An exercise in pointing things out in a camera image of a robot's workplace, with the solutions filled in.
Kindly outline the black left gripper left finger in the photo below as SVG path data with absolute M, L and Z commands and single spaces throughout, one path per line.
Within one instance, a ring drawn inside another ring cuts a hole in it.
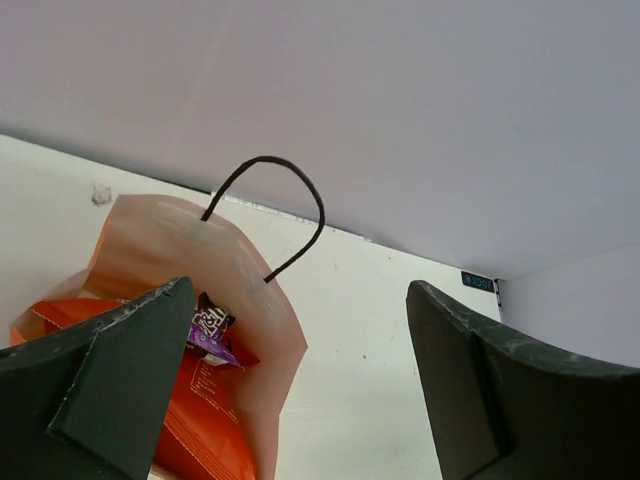
M 2 478 L 147 478 L 194 307 L 179 277 L 3 349 Z

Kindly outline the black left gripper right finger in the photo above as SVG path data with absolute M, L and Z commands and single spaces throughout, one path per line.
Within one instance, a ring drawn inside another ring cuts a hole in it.
M 424 281 L 408 326 L 446 479 L 635 479 L 639 372 L 477 313 Z

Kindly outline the red chips bag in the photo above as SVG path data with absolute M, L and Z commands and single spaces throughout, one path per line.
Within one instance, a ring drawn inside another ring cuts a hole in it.
M 257 362 L 244 351 L 236 358 Z M 186 346 L 154 456 L 160 469 L 180 479 L 256 477 L 223 376 L 240 367 L 213 367 Z

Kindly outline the purple candy packet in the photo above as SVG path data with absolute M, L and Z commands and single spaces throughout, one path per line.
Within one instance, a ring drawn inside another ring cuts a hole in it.
M 234 316 L 201 292 L 191 319 L 187 347 L 213 367 L 240 367 L 227 334 L 234 322 Z

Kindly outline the orange paper bag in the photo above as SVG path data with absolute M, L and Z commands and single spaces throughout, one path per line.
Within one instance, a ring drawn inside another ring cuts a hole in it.
M 88 266 L 30 306 L 10 327 L 13 347 L 68 328 L 187 277 L 235 317 L 232 352 L 257 359 L 223 373 L 256 469 L 275 475 L 280 414 L 306 351 L 296 314 L 248 237 L 213 206 L 168 195 L 121 195 Z

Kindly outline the blue table label right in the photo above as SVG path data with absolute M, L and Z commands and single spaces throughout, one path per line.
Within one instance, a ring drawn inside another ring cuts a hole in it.
M 494 293 L 496 291 L 494 280 L 491 278 L 483 277 L 467 271 L 462 271 L 461 279 L 463 285 L 469 288 L 474 288 L 489 293 Z

